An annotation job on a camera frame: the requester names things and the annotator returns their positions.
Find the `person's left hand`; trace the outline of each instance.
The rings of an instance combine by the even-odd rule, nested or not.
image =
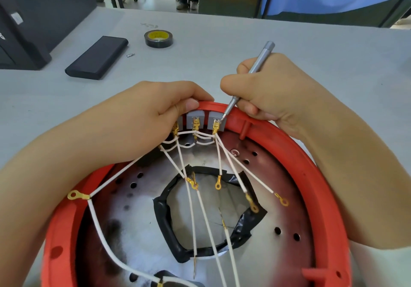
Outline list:
[[[177,118],[213,97],[190,81],[147,82],[105,100],[59,125],[66,137],[79,137],[95,166],[133,160],[161,144]]]

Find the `red rim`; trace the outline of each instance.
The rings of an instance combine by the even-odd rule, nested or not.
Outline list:
[[[198,109],[223,113],[226,104],[200,102]],[[226,129],[263,146],[275,156],[298,186],[304,199],[314,239],[316,268],[302,269],[304,277],[317,287],[351,286],[347,234],[336,201],[326,180],[307,154],[282,130],[266,121],[250,118],[234,108]],[[90,174],[76,189],[94,191],[114,165]],[[75,273],[76,240],[87,202],[64,199],[56,208],[46,235],[42,286],[77,287]]]

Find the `gray table surface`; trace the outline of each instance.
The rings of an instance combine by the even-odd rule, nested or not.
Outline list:
[[[173,34],[171,47],[145,45],[155,26]],[[67,76],[102,35],[130,42],[104,79]],[[0,70],[0,166],[39,134],[141,80],[192,80],[227,103],[221,77],[267,40],[357,112],[411,172],[410,31],[105,8],[67,36],[43,70]],[[38,285],[38,271],[39,259],[26,286]]]

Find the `black power bank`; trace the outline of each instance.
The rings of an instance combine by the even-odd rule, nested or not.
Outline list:
[[[102,36],[65,72],[71,77],[100,80],[127,45],[126,38]]]

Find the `white sleeve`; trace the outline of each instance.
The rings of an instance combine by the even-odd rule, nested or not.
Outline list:
[[[381,250],[350,241],[367,287],[411,287],[411,247]]]

